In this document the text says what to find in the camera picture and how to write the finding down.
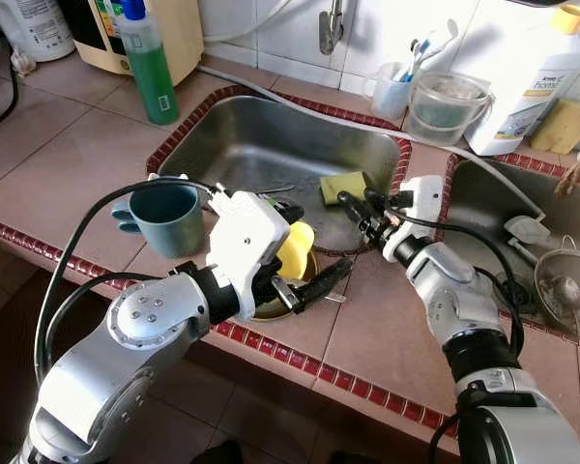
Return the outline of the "beige countertop appliance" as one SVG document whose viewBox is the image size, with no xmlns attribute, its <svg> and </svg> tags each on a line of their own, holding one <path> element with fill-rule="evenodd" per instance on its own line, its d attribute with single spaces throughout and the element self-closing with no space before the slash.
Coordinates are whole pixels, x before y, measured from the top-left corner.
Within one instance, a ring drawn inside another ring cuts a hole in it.
<svg viewBox="0 0 580 464">
<path fill-rule="evenodd" d="M 118 27 L 126 19 L 121 0 L 56 0 L 79 57 L 108 73 L 130 75 Z M 172 84 L 192 74 L 203 53 L 197 0 L 140 0 L 160 31 Z"/>
</svg>

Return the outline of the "yellow sponge block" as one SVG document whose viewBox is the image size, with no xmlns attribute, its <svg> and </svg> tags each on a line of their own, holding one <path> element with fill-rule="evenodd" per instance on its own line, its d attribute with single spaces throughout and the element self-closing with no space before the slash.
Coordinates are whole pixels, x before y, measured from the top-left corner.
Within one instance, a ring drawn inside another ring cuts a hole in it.
<svg viewBox="0 0 580 464">
<path fill-rule="evenodd" d="M 559 99 L 533 133 L 535 150 L 567 155 L 580 143 L 580 101 Z"/>
</svg>

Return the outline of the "yellow green dish sponge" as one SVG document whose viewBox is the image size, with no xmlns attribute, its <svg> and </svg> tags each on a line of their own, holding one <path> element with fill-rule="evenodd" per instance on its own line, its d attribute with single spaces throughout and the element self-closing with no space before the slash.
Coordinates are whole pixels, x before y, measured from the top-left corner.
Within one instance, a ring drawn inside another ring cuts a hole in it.
<svg viewBox="0 0 580 464">
<path fill-rule="evenodd" d="M 338 196 L 343 192 L 352 197 L 363 198 L 363 192 L 368 189 L 368 177 L 363 171 L 352 171 L 339 174 L 329 174 L 318 180 L 318 189 L 325 205 L 338 203 Z"/>
</svg>

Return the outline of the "white plastic canister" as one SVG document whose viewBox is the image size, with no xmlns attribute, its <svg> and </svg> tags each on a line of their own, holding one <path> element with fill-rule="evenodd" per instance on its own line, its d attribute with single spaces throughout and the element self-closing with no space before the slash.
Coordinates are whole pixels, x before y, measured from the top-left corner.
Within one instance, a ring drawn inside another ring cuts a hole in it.
<svg viewBox="0 0 580 464">
<path fill-rule="evenodd" d="M 34 62 L 73 53 L 73 36 L 56 0 L 0 0 L 0 30 L 16 52 Z"/>
</svg>

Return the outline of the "stainless steel sink basin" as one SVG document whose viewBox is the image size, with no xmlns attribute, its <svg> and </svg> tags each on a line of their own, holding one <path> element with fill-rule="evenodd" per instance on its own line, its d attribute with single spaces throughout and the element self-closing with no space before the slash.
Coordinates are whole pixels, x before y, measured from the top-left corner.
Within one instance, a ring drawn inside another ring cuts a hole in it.
<svg viewBox="0 0 580 464">
<path fill-rule="evenodd" d="M 355 255 L 368 246 L 339 205 L 322 203 L 318 180 L 363 171 L 374 189 L 396 189 L 411 145 L 404 138 L 343 127 L 246 87 L 215 90 L 147 159 L 147 171 L 255 191 L 293 183 L 273 198 L 302 205 L 317 251 Z"/>
<path fill-rule="evenodd" d="M 525 245 L 526 252 L 511 246 L 512 235 L 504 228 L 506 222 L 518 216 L 534 219 L 537 213 L 487 169 L 470 160 L 455 160 L 446 177 L 449 203 L 445 222 L 475 230 L 498 245 L 509 261 L 512 277 L 529 293 L 529 300 L 519 306 L 524 323 L 580 344 L 580 327 L 572 321 L 561 323 L 552 318 L 537 299 L 533 282 L 535 261 L 542 253 L 561 247 L 580 251 L 580 183 L 565 197 L 557 197 L 556 185 L 566 172 L 563 167 L 516 154 L 490 158 L 487 162 L 545 213 L 542 224 L 550 231 L 549 243 Z"/>
</svg>

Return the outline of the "yellow plastic bowl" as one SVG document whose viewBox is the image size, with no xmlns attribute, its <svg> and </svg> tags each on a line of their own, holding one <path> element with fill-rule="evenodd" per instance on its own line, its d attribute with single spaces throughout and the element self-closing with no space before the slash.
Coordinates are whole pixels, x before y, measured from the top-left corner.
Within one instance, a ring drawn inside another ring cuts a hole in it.
<svg viewBox="0 0 580 464">
<path fill-rule="evenodd" d="M 280 261 L 277 275 L 307 281 L 304 278 L 306 258 L 307 254 L 312 252 L 313 244 L 315 244 L 315 230 L 311 225 L 301 220 L 290 225 L 290 233 L 287 234 L 284 244 L 281 244 L 276 253 L 277 260 Z"/>
</svg>

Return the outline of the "teal plastic cup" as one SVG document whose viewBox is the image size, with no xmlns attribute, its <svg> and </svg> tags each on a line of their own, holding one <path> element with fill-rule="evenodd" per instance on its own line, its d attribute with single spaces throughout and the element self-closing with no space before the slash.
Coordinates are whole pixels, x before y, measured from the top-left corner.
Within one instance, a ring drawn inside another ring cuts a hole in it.
<svg viewBox="0 0 580 464">
<path fill-rule="evenodd" d="M 124 195 L 110 207 L 119 230 L 143 236 L 158 256 L 184 259 L 205 244 L 203 194 L 197 183 L 160 178 Z"/>
</svg>

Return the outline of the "green dish soap bottle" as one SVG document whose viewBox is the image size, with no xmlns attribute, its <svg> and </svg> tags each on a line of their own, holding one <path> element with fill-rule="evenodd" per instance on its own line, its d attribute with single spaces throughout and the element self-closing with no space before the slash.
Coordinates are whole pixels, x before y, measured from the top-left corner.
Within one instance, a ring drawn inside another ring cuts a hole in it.
<svg viewBox="0 0 580 464">
<path fill-rule="evenodd" d="M 159 127 L 172 124 L 179 119 L 180 109 L 163 52 L 160 27 L 143 0 L 117 0 L 117 3 L 121 5 L 117 32 L 147 119 Z"/>
</svg>

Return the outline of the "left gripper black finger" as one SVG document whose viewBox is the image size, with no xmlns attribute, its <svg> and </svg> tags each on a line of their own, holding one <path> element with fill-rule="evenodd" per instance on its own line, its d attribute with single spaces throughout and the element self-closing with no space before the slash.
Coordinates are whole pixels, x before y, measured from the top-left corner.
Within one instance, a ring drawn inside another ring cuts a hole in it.
<svg viewBox="0 0 580 464">
<path fill-rule="evenodd" d="M 306 213 L 302 205 L 276 198 L 262 198 L 262 222 L 268 222 L 268 224 L 284 222 L 289 226 L 302 220 L 304 216 Z"/>
<path fill-rule="evenodd" d="M 309 281 L 299 282 L 289 279 L 287 309 L 291 312 L 304 312 L 308 305 L 326 298 L 334 292 L 338 283 L 352 273 L 353 265 L 355 261 L 352 259 L 339 259 Z"/>
</svg>

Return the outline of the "clear plastic bucket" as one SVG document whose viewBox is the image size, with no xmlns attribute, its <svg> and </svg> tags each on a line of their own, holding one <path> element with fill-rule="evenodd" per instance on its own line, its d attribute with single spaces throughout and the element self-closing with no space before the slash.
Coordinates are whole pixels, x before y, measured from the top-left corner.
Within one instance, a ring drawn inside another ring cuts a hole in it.
<svg viewBox="0 0 580 464">
<path fill-rule="evenodd" d="M 476 122 L 494 96 L 489 85 L 459 73 L 415 76 L 406 132 L 421 143 L 452 146 Z"/>
</svg>

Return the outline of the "chrome wall tap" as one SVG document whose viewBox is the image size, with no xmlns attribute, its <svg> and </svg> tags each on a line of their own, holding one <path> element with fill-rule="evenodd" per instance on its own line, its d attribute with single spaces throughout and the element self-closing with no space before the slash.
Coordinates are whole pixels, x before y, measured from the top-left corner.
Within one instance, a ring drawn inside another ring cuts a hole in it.
<svg viewBox="0 0 580 464">
<path fill-rule="evenodd" d="M 344 0 L 331 0 L 330 7 L 318 14 L 318 52 L 322 56 L 331 56 L 343 39 L 343 15 Z"/>
</svg>

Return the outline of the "blue white toothbrush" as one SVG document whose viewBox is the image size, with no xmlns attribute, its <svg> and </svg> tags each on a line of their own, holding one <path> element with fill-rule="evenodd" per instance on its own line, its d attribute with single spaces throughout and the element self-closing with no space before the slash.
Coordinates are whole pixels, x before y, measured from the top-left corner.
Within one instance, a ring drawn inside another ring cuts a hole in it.
<svg viewBox="0 0 580 464">
<path fill-rule="evenodd" d="M 411 81 L 419 73 L 423 63 L 431 59 L 449 47 L 457 39 L 459 32 L 456 19 L 446 19 L 445 25 L 428 32 L 421 39 L 411 43 L 411 58 L 405 66 L 402 66 L 394 75 L 395 81 Z"/>
</svg>

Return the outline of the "black robot left foot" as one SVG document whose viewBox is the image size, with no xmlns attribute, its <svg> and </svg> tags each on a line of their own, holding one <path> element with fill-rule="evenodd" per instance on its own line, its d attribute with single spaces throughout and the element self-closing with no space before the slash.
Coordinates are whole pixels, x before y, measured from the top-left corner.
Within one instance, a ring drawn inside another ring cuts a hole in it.
<svg viewBox="0 0 580 464">
<path fill-rule="evenodd" d="M 240 443 L 228 439 L 194 456 L 189 464 L 245 464 Z"/>
</svg>

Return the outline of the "white detergent bottle yellow cap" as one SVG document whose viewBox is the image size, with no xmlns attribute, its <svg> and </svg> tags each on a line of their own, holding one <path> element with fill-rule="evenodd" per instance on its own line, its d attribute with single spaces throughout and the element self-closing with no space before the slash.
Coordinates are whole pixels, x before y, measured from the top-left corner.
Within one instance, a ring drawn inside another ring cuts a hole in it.
<svg viewBox="0 0 580 464">
<path fill-rule="evenodd" d="M 464 136 L 468 146 L 481 158 L 515 151 L 579 73 L 580 6 L 556 6 L 519 25 L 478 74 L 490 103 Z"/>
</svg>

